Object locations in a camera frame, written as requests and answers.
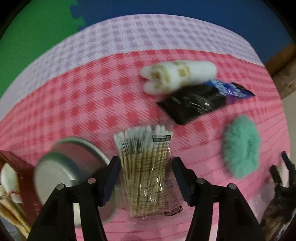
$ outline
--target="table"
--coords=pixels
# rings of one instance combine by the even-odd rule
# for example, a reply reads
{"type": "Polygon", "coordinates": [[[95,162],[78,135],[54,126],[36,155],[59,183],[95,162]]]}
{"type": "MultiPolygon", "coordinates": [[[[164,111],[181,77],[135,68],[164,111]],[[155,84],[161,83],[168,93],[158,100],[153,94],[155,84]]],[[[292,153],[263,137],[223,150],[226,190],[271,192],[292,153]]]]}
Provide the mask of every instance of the table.
{"type": "MultiPolygon", "coordinates": [[[[251,45],[230,30],[201,20],[123,16],[92,25],[54,46],[29,65],[0,100],[0,149],[36,165],[55,141],[79,136],[112,157],[113,133],[168,119],[157,107],[157,98],[143,92],[141,68],[180,59],[212,61],[219,79],[241,84],[256,95],[185,126],[176,125],[171,150],[212,184],[237,184],[260,219],[273,196],[269,167],[280,163],[283,150],[290,152],[281,100],[251,45]],[[236,180],[223,163],[221,140],[225,126],[240,114],[256,123],[262,147],[258,170],[236,180]]],[[[120,209],[104,229],[114,241],[175,240],[188,231],[193,209],[187,210],[188,217],[178,224],[151,232],[134,230],[120,209]]],[[[217,221],[215,206],[213,230],[217,221]]],[[[76,233],[81,240],[81,230],[76,233]]]]}

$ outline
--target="tin lid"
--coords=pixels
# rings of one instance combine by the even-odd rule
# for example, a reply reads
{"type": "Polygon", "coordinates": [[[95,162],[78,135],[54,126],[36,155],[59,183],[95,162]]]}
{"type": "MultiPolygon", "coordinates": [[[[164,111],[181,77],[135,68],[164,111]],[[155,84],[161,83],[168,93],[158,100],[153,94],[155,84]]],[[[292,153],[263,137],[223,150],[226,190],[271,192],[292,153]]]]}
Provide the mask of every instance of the tin lid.
{"type": "MultiPolygon", "coordinates": [[[[40,202],[44,204],[58,184],[63,183],[66,187],[79,185],[89,178],[91,175],[89,173],[90,169],[95,172],[98,166],[107,166],[109,162],[110,160],[98,147],[85,139],[67,137],[58,141],[53,145],[51,151],[42,156],[35,168],[34,184],[40,202]],[[97,160],[101,164],[93,168],[85,167],[83,169],[81,160],[83,162],[88,157],[97,160]]],[[[110,201],[99,210],[103,223],[112,218],[116,210],[115,192],[112,193],[110,201]]],[[[76,227],[81,224],[79,213],[79,205],[74,204],[76,227]]]]}
{"type": "Polygon", "coordinates": [[[36,167],[34,183],[40,202],[44,205],[58,184],[71,187],[85,178],[72,159],[58,152],[49,152],[36,167]]]}

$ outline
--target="white fluffy object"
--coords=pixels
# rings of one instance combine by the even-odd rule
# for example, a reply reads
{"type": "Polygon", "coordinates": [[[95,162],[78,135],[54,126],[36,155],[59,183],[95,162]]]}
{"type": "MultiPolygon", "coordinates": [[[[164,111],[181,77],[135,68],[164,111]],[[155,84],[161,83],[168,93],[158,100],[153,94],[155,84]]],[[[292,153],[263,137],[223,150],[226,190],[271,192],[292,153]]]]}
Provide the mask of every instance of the white fluffy object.
{"type": "Polygon", "coordinates": [[[5,163],[2,167],[0,172],[0,183],[3,185],[6,193],[11,197],[12,201],[19,204],[22,203],[17,173],[8,163],[5,163]]]}
{"type": "Polygon", "coordinates": [[[148,79],[144,91],[150,95],[175,92],[188,85],[200,85],[215,79],[217,67],[209,61],[180,60],[146,66],[141,76],[148,79]]]}

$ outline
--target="blue wall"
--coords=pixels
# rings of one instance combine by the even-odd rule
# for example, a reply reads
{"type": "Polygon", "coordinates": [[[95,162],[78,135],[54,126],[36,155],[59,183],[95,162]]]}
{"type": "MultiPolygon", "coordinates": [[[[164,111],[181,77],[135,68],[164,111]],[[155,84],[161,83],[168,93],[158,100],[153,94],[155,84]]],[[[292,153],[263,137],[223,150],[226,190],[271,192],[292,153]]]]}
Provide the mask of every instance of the blue wall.
{"type": "Polygon", "coordinates": [[[292,43],[276,15],[261,0],[78,0],[72,16],[86,26],[106,19],[142,13],[187,16],[214,23],[244,37],[262,62],[292,43]]]}

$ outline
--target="teal fuzzy pad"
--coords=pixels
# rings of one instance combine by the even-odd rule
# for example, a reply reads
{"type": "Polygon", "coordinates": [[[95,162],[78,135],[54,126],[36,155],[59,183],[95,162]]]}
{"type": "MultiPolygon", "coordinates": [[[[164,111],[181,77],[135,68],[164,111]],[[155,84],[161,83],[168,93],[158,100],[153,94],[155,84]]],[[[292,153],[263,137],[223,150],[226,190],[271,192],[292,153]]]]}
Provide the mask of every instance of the teal fuzzy pad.
{"type": "Polygon", "coordinates": [[[260,135],[256,125],[242,115],[228,125],[224,134],[223,154],[235,178],[244,178],[259,167],[260,135]]]}

